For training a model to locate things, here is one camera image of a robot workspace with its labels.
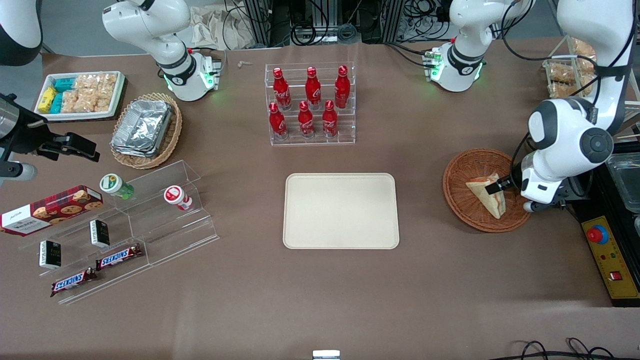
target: red-capped bottle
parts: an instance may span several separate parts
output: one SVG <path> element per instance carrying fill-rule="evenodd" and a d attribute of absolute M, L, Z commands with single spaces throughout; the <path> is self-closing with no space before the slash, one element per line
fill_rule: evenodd
<path fill-rule="evenodd" d="M 271 102 L 269 104 L 269 123 L 271 124 L 271 128 L 273 129 L 273 136 L 276 140 L 285 140 L 289 137 L 289 133 L 287 132 L 287 125 L 284 123 L 284 115 L 278 109 L 278 105 L 275 102 Z"/>
<path fill-rule="evenodd" d="M 338 114 L 333 109 L 333 101 L 327 100 L 322 114 L 322 129 L 324 135 L 333 138 L 338 135 Z"/>
<path fill-rule="evenodd" d="M 282 111 L 291 109 L 291 93 L 289 92 L 289 84 L 282 75 L 282 69 L 277 67 L 273 69 L 273 92 L 276 94 L 276 101 Z"/>
<path fill-rule="evenodd" d="M 316 135 L 314 129 L 314 114 L 309 111 L 307 101 L 300 101 L 300 112 L 298 113 L 298 122 L 300 123 L 300 132 L 305 139 L 311 139 Z"/>
<path fill-rule="evenodd" d="M 318 81 L 316 68 L 311 66 L 307 68 L 307 82 L 305 83 L 305 91 L 307 93 L 307 101 L 309 109 L 320 110 L 322 106 L 322 98 L 320 96 L 320 81 Z"/>
<path fill-rule="evenodd" d="M 351 91 L 351 83 L 347 78 L 347 67 L 340 65 L 338 68 L 338 78 L 335 80 L 335 107 L 344 109 L 349 101 L 349 92 Z"/>

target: cookie box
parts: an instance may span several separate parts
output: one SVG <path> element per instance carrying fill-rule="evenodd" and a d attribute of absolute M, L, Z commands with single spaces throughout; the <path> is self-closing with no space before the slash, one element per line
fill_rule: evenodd
<path fill-rule="evenodd" d="M 78 185 L 2 214 L 0 231 L 27 236 L 101 207 L 102 196 L 99 192 Z"/>

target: bottle cap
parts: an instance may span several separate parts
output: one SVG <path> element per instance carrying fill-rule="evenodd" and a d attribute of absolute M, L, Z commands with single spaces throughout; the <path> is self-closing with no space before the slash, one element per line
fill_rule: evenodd
<path fill-rule="evenodd" d="M 184 198 L 184 190 L 177 185 L 169 186 L 164 191 L 164 199 L 171 205 L 180 204 L 182 198 Z"/>
<path fill-rule="evenodd" d="M 106 174 L 100 180 L 100 190 L 106 193 L 116 193 L 122 187 L 122 178 L 116 174 Z"/>

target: small bottle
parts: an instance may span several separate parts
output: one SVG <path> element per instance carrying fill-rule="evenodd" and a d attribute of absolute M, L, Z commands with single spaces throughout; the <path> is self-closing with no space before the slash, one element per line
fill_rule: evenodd
<path fill-rule="evenodd" d="M 349 91 L 351 91 L 351 83 L 347 78 L 347 67 L 340 65 L 338 68 L 338 78 L 335 80 L 335 107 L 344 109 L 349 101 Z"/>
<path fill-rule="evenodd" d="M 320 96 L 320 81 L 316 77 L 316 68 L 311 66 L 307 68 L 307 82 L 305 83 L 305 91 L 307 93 L 307 101 L 309 109 L 320 110 L 322 98 Z"/>
<path fill-rule="evenodd" d="M 314 114 L 309 111 L 309 104 L 300 101 L 300 112 L 298 113 L 298 122 L 300 123 L 300 132 L 305 139 L 312 139 L 316 135 L 314 129 Z"/>
<path fill-rule="evenodd" d="M 120 176 L 116 174 L 106 174 L 100 180 L 100 190 L 117 196 L 122 200 L 130 199 L 133 196 L 133 186 L 125 183 Z"/>
<path fill-rule="evenodd" d="M 171 185 L 164 191 L 164 199 L 182 211 L 187 211 L 193 205 L 193 199 L 177 185 Z"/>
<path fill-rule="evenodd" d="M 287 125 L 284 123 L 284 115 L 282 115 L 275 102 L 269 104 L 269 111 L 271 112 L 269 114 L 269 123 L 273 129 L 273 136 L 275 136 L 276 140 L 285 140 L 289 137 L 289 133 L 287 132 Z"/>
<path fill-rule="evenodd" d="M 282 76 L 282 69 L 277 67 L 273 69 L 273 92 L 276 94 L 276 101 L 282 111 L 291 109 L 291 93 L 289 92 L 289 84 Z"/>
<path fill-rule="evenodd" d="M 329 139 L 338 135 L 338 114 L 333 109 L 333 101 L 327 100 L 322 114 L 322 128 Z"/>

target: floor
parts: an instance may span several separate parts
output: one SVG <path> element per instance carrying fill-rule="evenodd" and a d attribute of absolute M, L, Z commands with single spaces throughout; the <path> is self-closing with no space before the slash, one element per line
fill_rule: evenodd
<path fill-rule="evenodd" d="M 55 53 L 72 56 L 142 54 L 133 45 L 113 39 L 102 24 L 102 9 L 114 0 L 45 0 L 42 4 L 44 42 Z M 190 6 L 221 3 L 221 0 L 186 0 Z M 560 30 L 547 0 L 538 0 L 530 14 L 509 33 L 513 38 L 554 37 Z M 190 29 L 179 37 L 190 42 Z M 17 102 L 31 107 L 42 84 L 42 60 L 23 67 L 0 67 L 0 93 L 18 95 Z"/>

